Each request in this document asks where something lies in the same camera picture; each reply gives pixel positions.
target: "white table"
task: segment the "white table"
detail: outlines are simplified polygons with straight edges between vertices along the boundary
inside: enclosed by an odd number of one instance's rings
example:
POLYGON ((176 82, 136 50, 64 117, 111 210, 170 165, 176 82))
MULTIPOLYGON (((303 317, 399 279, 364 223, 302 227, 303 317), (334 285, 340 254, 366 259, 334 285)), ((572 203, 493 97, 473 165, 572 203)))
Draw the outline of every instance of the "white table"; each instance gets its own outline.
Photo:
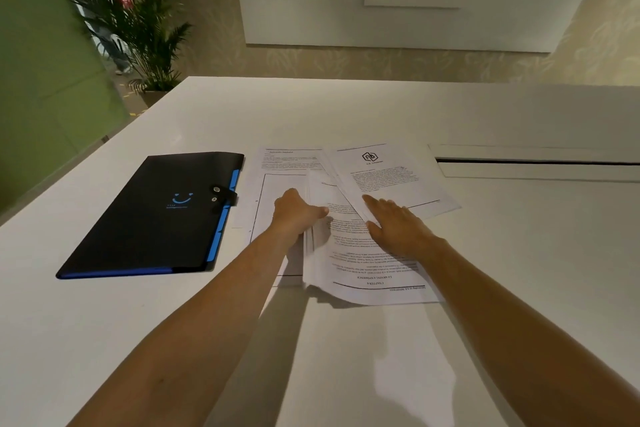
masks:
MULTIPOLYGON (((146 156, 396 140, 439 174, 427 144, 634 155, 639 95, 188 78, 0 228, 0 425, 64 425, 145 334, 239 252, 241 233, 228 227, 213 273, 54 277, 146 156)), ((429 226, 640 387, 640 185, 442 180, 463 209, 429 226)), ((241 177, 241 197, 243 184, 241 177)), ((301 289, 275 292, 208 425, 276 419, 278 426, 518 425, 499 395, 490 396, 440 305, 348 307, 301 289)))

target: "palm plant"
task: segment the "palm plant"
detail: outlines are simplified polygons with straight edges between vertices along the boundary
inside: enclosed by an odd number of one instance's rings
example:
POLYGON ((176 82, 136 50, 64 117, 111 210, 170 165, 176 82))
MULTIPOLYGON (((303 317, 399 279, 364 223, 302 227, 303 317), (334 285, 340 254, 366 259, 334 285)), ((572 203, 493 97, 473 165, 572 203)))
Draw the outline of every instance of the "palm plant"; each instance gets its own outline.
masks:
MULTIPOLYGON (((140 78, 129 82, 136 92, 169 91, 180 83, 172 68, 180 43, 191 24, 168 28, 172 6, 168 0, 71 0, 84 8, 81 17, 90 27, 105 28, 124 43, 126 54, 140 78)), ((91 33, 101 39, 94 30, 91 33)))

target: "patterned wallpaper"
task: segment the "patterned wallpaper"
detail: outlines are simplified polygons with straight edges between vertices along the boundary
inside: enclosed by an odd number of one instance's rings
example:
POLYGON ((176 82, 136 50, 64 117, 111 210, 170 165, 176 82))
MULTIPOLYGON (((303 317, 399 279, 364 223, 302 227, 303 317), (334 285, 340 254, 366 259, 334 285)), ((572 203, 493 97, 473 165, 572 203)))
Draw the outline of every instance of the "patterned wallpaper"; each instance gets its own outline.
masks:
POLYGON ((247 46, 239 0, 178 0, 184 75, 640 85, 640 0, 584 0, 550 55, 247 46))

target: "blue smiley face logo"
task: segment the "blue smiley face logo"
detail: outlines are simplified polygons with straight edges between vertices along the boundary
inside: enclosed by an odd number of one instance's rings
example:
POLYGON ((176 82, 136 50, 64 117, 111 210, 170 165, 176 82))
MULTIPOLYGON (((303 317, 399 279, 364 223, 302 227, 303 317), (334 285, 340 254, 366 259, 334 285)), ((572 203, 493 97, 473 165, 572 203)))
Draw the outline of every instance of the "blue smiley face logo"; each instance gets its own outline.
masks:
MULTIPOLYGON (((176 192, 176 193, 174 194, 174 196, 175 196, 175 197, 178 197, 178 196, 180 196, 180 193, 179 193, 179 192, 176 192)), ((187 199, 185 199, 184 201, 178 201, 177 199, 175 199, 175 197, 172 199, 172 201, 173 201, 175 204, 185 204, 185 203, 188 203, 189 201, 191 201, 191 198, 190 198, 190 197, 188 197, 188 198, 187 198, 187 199)))

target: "paper document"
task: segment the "paper document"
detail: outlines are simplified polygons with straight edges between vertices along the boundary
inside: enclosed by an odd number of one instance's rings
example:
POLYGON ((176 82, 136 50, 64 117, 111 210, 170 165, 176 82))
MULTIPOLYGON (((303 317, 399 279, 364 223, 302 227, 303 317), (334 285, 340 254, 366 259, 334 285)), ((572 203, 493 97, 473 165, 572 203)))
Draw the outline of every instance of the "paper document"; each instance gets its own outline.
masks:
POLYGON ((384 252, 326 172, 309 171, 308 199, 330 213, 305 234, 306 284, 363 305, 438 302, 422 266, 384 252))
MULTIPOLYGON (((289 188, 307 196, 307 170, 322 169, 319 149, 260 149, 247 170, 249 186, 241 197, 241 220, 251 243, 266 230, 273 217, 274 202, 289 188)), ((274 286, 302 284, 303 239, 289 250, 278 271, 274 286)))
POLYGON ((423 166, 391 144, 334 149, 320 158, 363 220, 376 222, 363 194, 392 199, 423 220, 460 207, 423 166))

